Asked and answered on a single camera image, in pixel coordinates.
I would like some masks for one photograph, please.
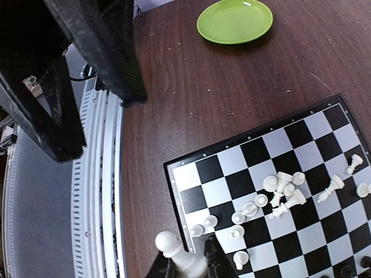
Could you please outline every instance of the wooden table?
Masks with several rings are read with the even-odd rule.
[[[341,93],[371,140],[369,0],[263,0],[271,31],[210,43],[196,20],[213,0],[175,0],[139,16],[149,101],[125,111],[123,215],[128,276],[144,277],[156,234],[179,234],[163,163]]]

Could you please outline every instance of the black square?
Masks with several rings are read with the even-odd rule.
[[[248,169],[228,175],[225,177],[232,199],[236,199],[253,193],[255,187]]]
[[[241,149],[249,167],[270,159],[263,138],[247,142],[246,144],[241,145]]]
[[[223,177],[217,155],[196,162],[196,167],[202,184]]]
[[[233,256],[235,253],[237,253],[238,251],[236,252],[232,252],[232,253],[229,253],[229,254],[226,254],[229,262],[231,263],[231,266],[232,268],[234,269],[234,271],[237,273],[237,275],[243,275],[243,274],[246,274],[246,273],[250,273],[250,272],[253,272],[253,269],[251,267],[251,261],[249,260],[246,264],[243,265],[243,268],[242,270],[237,270],[236,268],[236,263],[233,261]]]
[[[355,168],[353,174],[358,173],[368,166],[367,159],[361,148],[361,145],[355,146],[353,149],[345,152],[344,155],[349,165],[352,163],[352,155],[359,155],[363,159],[363,163]]]
[[[303,254],[297,232],[273,240],[278,262],[286,262]]]
[[[323,113],[329,121],[332,130],[337,130],[349,123],[347,117],[344,115],[343,110],[340,108],[340,105],[331,107],[325,110]]]
[[[192,213],[208,207],[206,205],[205,196],[203,195],[201,186],[196,186],[191,189],[181,191],[180,197],[185,213]]]
[[[235,212],[232,202],[209,207],[209,211],[210,214],[215,215],[218,218],[218,224],[215,226],[216,231],[234,225],[231,220],[231,215]]]
[[[337,265],[334,265],[332,267],[332,269],[334,271],[335,278],[344,278],[344,276],[341,275],[341,269],[344,265],[349,265],[351,267],[351,269],[354,272],[354,276],[352,276],[352,277],[357,276],[357,270],[355,268],[354,257],[349,257],[349,258],[343,260],[342,262],[339,262]]]
[[[352,177],[344,180],[344,187],[341,190],[336,191],[337,198],[339,200],[342,209],[354,204],[359,200],[356,193],[356,185]]]
[[[330,185],[330,177],[324,164],[306,171],[305,178],[312,195],[316,195]]]
[[[331,132],[315,140],[323,161],[328,161],[342,153],[335,135]]]
[[[285,131],[294,149],[313,141],[312,134],[303,120],[293,125],[286,126]]]
[[[304,259],[309,275],[316,274],[317,272],[331,267],[331,260],[327,246],[323,246],[304,255]]]
[[[366,223],[356,228],[356,230],[349,233],[349,237],[354,254],[369,246],[371,244],[369,224]]]
[[[304,229],[319,221],[313,198],[308,198],[303,205],[293,206],[290,211],[297,230]]]
[[[243,238],[247,248],[255,247],[271,241],[271,236],[264,217],[243,223],[245,229]]]
[[[321,224],[327,243],[330,243],[348,233],[341,210],[322,219]]]
[[[278,265],[254,272],[255,278],[282,278]]]
[[[292,175],[301,172],[299,161],[297,161],[294,151],[289,151],[272,159],[277,172],[284,172]]]

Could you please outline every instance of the white chess piece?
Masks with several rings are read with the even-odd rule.
[[[288,197],[293,195],[294,191],[295,186],[293,184],[288,183],[287,186],[285,186],[285,189],[283,190],[283,194]]]
[[[267,192],[273,192],[277,189],[278,179],[274,175],[269,175],[263,181],[263,188]]]
[[[245,229],[240,225],[234,225],[231,229],[231,237],[233,239],[241,239],[245,234]]]
[[[361,198],[367,197],[368,194],[371,193],[371,184],[367,185],[362,183],[357,186],[357,195]]]
[[[181,278],[205,278],[208,260],[202,254],[188,253],[171,232],[161,232],[155,239],[156,248],[165,258],[171,258]]]
[[[205,228],[200,224],[194,225],[190,230],[190,235],[195,237],[202,236],[203,233],[205,233]]]
[[[268,197],[264,194],[258,194],[254,199],[254,203],[257,207],[265,207],[268,204]]]
[[[353,174],[355,168],[363,163],[363,159],[359,155],[352,155],[352,163],[347,168],[349,175]]]
[[[317,203],[324,202],[332,194],[333,191],[344,187],[344,182],[337,175],[333,175],[329,187],[319,194]]]
[[[249,261],[249,254],[244,251],[238,251],[233,255],[233,261],[236,264],[237,270],[242,270],[243,265]]]
[[[287,213],[289,209],[297,204],[305,204],[307,199],[304,197],[303,193],[297,189],[294,191],[290,200],[286,203],[282,203],[278,208],[274,208],[272,213],[268,215],[269,219],[273,219],[275,217],[280,217],[283,213]]]
[[[302,172],[296,172],[292,175],[292,183],[295,185],[302,185],[305,181],[305,174]]]
[[[240,211],[236,211],[232,214],[231,220],[234,224],[240,225],[245,222],[246,216],[244,216]]]
[[[253,217],[255,214],[257,214],[257,206],[254,202],[247,202],[243,205],[241,213],[247,217]]]
[[[283,172],[278,172],[277,177],[278,177],[277,190],[274,192],[274,197],[270,201],[272,207],[279,206],[279,201],[281,197],[283,196],[282,192],[285,189],[285,186],[287,186],[289,182],[292,182],[292,179],[293,179],[292,175],[289,175]]]
[[[206,227],[214,228],[216,225],[218,225],[218,218],[216,218],[215,215],[209,215],[208,217],[206,217],[206,219],[203,222],[203,224]]]

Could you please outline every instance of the green plate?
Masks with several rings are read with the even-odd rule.
[[[233,45],[259,38],[272,23],[271,10],[259,1],[222,0],[200,14],[197,30],[211,42]]]

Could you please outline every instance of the chessboard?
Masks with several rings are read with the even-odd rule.
[[[362,157],[363,164],[349,175],[353,154]],[[370,153],[340,96],[164,167],[185,249],[203,253],[205,239],[215,234],[240,278],[338,278],[345,264],[359,277],[369,273],[360,260],[371,256],[371,197],[359,198],[356,187],[371,184]],[[268,204],[242,224],[243,238],[233,239],[232,214],[257,194],[272,199],[263,179],[279,171],[305,173],[306,182],[297,188],[307,202],[275,219],[268,218]],[[334,174],[345,187],[317,203]],[[191,237],[190,229],[211,214],[218,218],[217,226]],[[232,258],[240,250],[247,251],[250,260],[236,270]]]

